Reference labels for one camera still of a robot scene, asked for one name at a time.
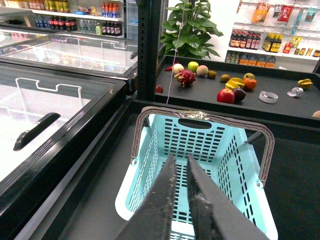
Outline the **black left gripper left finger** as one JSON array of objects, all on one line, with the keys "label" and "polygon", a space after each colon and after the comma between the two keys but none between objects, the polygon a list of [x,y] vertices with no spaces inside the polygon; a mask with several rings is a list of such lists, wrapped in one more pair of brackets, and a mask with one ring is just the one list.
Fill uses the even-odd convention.
[{"label": "black left gripper left finger", "polygon": [[116,240],[168,240],[174,211],[177,164],[169,155],[140,207],[115,237]]}]

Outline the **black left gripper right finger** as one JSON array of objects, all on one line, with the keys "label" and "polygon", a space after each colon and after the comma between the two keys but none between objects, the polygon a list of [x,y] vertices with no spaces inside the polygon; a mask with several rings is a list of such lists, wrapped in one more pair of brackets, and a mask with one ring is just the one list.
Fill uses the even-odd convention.
[{"label": "black left gripper right finger", "polygon": [[197,240],[267,240],[188,155],[187,195]]}]

